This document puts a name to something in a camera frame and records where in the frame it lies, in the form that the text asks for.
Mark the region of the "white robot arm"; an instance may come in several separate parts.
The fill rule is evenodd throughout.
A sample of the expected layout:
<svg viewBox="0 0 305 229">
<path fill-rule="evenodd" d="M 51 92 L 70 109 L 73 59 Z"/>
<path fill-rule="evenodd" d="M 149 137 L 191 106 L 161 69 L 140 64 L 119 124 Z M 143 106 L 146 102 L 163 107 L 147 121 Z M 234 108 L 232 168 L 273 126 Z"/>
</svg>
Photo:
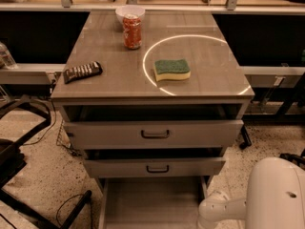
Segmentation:
<svg viewBox="0 0 305 229">
<path fill-rule="evenodd" d="M 247 196 L 230 199 L 215 191 L 198 208 L 198 229 L 215 229 L 222 220 L 245 222 L 245 229 L 305 229 L 305 171 L 279 157 L 256 163 Z"/>
</svg>

